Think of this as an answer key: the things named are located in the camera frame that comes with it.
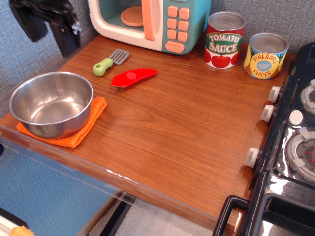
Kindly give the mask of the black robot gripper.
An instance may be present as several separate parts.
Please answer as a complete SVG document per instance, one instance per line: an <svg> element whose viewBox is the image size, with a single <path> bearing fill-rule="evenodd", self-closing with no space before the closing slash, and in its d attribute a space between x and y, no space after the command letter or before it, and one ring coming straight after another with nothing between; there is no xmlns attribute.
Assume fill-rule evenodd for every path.
<svg viewBox="0 0 315 236"><path fill-rule="evenodd" d="M68 0L10 0L10 9L26 36L37 42L50 28L63 57L70 56L81 46L81 26L74 7Z"/></svg>

